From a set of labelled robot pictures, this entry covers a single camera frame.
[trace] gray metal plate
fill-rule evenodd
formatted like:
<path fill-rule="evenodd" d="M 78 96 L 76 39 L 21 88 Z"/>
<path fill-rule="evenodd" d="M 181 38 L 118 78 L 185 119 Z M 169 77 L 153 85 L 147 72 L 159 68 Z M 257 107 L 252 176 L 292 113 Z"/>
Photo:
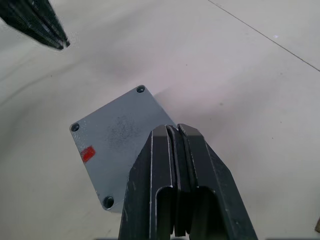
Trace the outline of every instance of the gray metal plate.
<path fill-rule="evenodd" d="M 72 131 L 74 124 L 70 127 L 104 209 L 106 197 L 114 199 L 110 209 L 123 203 L 129 171 L 151 130 L 164 124 L 175 126 L 147 88 L 141 93 L 137 89 L 79 120 L 77 131 Z"/>

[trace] red sticker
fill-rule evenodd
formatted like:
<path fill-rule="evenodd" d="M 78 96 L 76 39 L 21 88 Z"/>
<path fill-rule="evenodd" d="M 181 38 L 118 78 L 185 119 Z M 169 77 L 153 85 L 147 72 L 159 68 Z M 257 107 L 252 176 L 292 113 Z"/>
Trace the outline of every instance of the red sticker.
<path fill-rule="evenodd" d="M 83 150 L 80 153 L 82 161 L 84 163 L 88 162 L 95 154 L 96 154 L 96 151 L 93 146 L 88 146 L 85 150 Z"/>

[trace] gray panel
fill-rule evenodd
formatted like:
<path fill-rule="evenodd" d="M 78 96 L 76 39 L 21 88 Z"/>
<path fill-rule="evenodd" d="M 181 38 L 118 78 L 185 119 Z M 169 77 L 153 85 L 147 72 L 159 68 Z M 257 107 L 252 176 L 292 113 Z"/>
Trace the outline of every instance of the gray panel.
<path fill-rule="evenodd" d="M 163 124 L 175 126 L 147 88 L 143 92 L 138 89 L 144 86 L 79 120 L 78 130 L 72 131 L 74 124 L 70 127 L 104 209 L 103 201 L 108 196 L 114 199 L 113 207 L 122 203 L 129 171 L 151 130 Z"/>

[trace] concrete floor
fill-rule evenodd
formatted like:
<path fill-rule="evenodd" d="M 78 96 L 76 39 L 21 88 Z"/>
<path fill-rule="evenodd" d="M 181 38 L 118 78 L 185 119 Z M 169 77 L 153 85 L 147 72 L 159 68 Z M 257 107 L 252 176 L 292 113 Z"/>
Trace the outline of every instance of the concrete floor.
<path fill-rule="evenodd" d="M 259 239 L 319 238 L 320 1 L 54 0 L 71 46 L 0 23 L 0 238 L 118 236 L 69 133 L 148 87 L 231 170 Z"/>

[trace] screw hole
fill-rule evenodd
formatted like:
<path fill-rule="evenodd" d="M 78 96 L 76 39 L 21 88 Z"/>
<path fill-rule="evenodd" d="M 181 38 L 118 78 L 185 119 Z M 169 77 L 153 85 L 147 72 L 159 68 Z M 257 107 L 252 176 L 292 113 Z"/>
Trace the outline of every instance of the screw hole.
<path fill-rule="evenodd" d="M 115 203 L 115 200 L 112 196 L 107 196 L 104 200 L 103 200 L 103 206 L 106 209 L 110 209 Z"/>
<path fill-rule="evenodd" d="M 140 86 L 138 86 L 138 87 L 136 88 L 136 91 L 137 91 L 139 94 L 141 94 L 141 93 L 143 93 L 143 92 L 145 91 L 145 89 L 146 89 L 145 86 L 140 85 Z"/>
<path fill-rule="evenodd" d="M 76 131 L 79 130 L 79 128 L 80 128 L 79 123 L 75 123 L 75 124 L 73 124 L 73 125 L 71 126 L 71 131 L 72 131 L 72 132 L 76 132 Z"/>

